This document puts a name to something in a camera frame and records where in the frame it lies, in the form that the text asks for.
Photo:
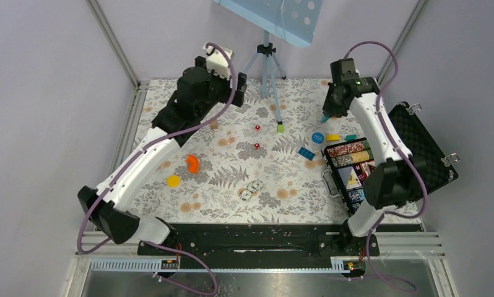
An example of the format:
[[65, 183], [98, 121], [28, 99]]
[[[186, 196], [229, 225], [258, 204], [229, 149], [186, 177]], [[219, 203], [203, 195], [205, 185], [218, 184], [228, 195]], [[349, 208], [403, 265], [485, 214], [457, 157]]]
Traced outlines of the yellow round button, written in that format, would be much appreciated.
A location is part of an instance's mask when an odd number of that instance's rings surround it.
[[180, 183], [181, 183], [181, 178], [177, 175], [171, 175], [166, 180], [166, 184], [169, 187], [178, 187]]

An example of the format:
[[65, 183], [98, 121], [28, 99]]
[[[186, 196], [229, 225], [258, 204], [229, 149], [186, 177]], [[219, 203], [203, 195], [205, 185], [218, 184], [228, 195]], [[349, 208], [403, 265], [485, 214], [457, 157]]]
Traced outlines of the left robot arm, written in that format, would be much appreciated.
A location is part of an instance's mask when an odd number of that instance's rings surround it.
[[245, 83], [246, 75], [235, 72], [230, 53], [198, 56], [195, 65], [183, 71], [167, 105], [134, 151], [95, 188], [84, 186], [78, 192], [85, 212], [78, 238], [91, 222], [115, 244], [148, 241], [161, 254], [173, 252], [177, 239], [169, 226], [159, 218], [131, 211], [132, 201], [159, 165], [210, 124], [205, 117], [216, 104], [242, 106]]

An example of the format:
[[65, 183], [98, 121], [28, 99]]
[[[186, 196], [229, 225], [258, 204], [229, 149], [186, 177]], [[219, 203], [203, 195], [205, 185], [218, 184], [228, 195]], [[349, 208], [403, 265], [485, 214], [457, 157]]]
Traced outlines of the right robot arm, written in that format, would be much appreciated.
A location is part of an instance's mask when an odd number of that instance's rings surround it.
[[426, 201], [427, 187], [422, 178], [426, 162], [415, 157], [393, 126], [384, 107], [380, 87], [372, 77], [362, 77], [354, 60], [344, 58], [330, 65], [332, 83], [323, 104], [326, 117], [352, 114], [370, 145], [375, 170], [363, 183], [365, 201], [345, 223], [348, 233], [339, 239], [341, 250], [354, 255], [364, 247], [385, 215], [407, 202]]

